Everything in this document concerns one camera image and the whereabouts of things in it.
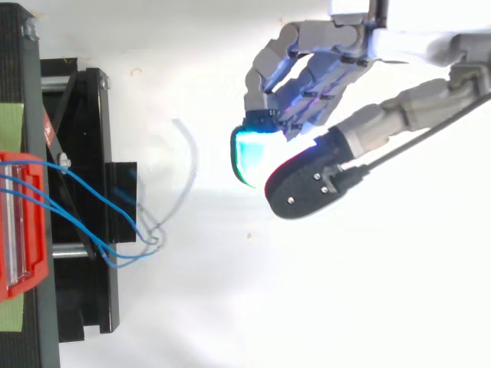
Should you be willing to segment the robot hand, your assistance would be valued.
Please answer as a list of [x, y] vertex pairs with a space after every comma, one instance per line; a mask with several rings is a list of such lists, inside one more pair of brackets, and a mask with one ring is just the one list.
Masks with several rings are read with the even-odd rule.
[[[302, 142], [377, 62], [450, 73]], [[245, 117], [230, 141], [233, 171], [264, 189], [278, 217], [303, 218], [489, 101], [490, 3], [331, 1], [327, 19], [284, 25], [255, 57], [245, 87]]]

